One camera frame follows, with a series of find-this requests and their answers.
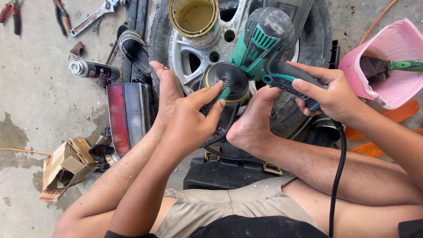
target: pliers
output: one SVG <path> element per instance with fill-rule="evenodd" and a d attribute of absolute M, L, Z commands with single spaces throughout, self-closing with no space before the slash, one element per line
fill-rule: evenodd
<path fill-rule="evenodd" d="M 63 5 L 60 2 L 60 0 L 53 0 L 53 3 L 54 3 L 55 11 L 56 11 L 57 23 L 59 24 L 60 29 L 62 30 L 63 36 L 66 36 L 66 33 L 70 32 L 72 29 L 71 22 L 69 21 L 68 13 L 63 8 Z"/>
<path fill-rule="evenodd" d="M 0 23 L 4 23 L 7 13 L 12 10 L 15 35 L 21 34 L 21 17 L 19 15 L 18 0 L 10 0 L 0 13 Z"/>

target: beige shorts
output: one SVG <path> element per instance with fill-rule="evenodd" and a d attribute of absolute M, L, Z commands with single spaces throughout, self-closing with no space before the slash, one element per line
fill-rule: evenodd
<path fill-rule="evenodd" d="M 229 215 L 286 216 L 323 231 L 298 203 L 282 193 L 281 188 L 294 178 L 275 177 L 234 190 L 188 189 L 177 192 L 168 189 L 165 196 L 176 198 L 176 202 L 156 236 L 186 238 L 198 227 Z"/>

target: hand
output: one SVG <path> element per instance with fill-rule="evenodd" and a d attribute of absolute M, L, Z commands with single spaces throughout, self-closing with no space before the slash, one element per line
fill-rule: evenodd
<path fill-rule="evenodd" d="M 329 86 L 325 90 L 301 79 L 293 81 L 292 86 L 295 90 L 313 98 L 321 106 L 321 109 L 312 112 L 306 107 L 305 102 L 297 97 L 298 106 L 306 116 L 318 115 L 323 111 L 330 118 L 349 124 L 365 105 L 357 98 L 341 70 L 307 66 L 294 62 L 287 62 L 287 64 L 317 78 L 321 84 Z"/>
<path fill-rule="evenodd" d="M 275 137 L 270 131 L 270 114 L 274 100 L 282 92 L 269 86 L 259 89 L 226 134 L 229 143 L 257 157 L 257 149 Z"/>
<path fill-rule="evenodd" d="M 151 61 L 150 66 L 160 80 L 159 112 L 156 121 L 166 126 L 173 114 L 176 100 L 184 97 L 178 77 L 167 67 L 157 61 Z"/>
<path fill-rule="evenodd" d="M 200 108 L 210 103 L 222 89 L 220 81 L 213 87 L 200 89 L 187 97 L 176 101 L 175 110 L 161 143 L 175 151 L 175 157 L 184 158 L 198 149 L 216 130 L 220 113 L 226 102 L 217 101 L 207 114 L 199 112 Z"/>

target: bare foot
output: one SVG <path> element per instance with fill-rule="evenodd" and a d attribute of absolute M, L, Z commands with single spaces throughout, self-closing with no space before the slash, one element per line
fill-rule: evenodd
<path fill-rule="evenodd" d="M 167 125 L 173 114 L 176 100 L 184 97 L 184 92 L 178 77 L 167 67 L 157 61 L 151 61 L 150 66 L 160 80 L 159 112 L 156 121 L 162 121 L 164 125 Z"/>
<path fill-rule="evenodd" d="M 269 86 L 259 89 L 241 117 L 229 129 L 226 139 L 232 145 L 254 155 L 254 148 L 259 148 L 275 136 L 270 132 L 270 114 L 274 100 L 282 92 Z"/>

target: cardboard box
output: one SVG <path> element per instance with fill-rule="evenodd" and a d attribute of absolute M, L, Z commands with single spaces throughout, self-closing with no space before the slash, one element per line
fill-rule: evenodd
<path fill-rule="evenodd" d="M 96 169 L 84 138 L 73 138 L 44 160 L 43 192 L 38 200 L 57 201 L 68 189 L 89 177 Z"/>

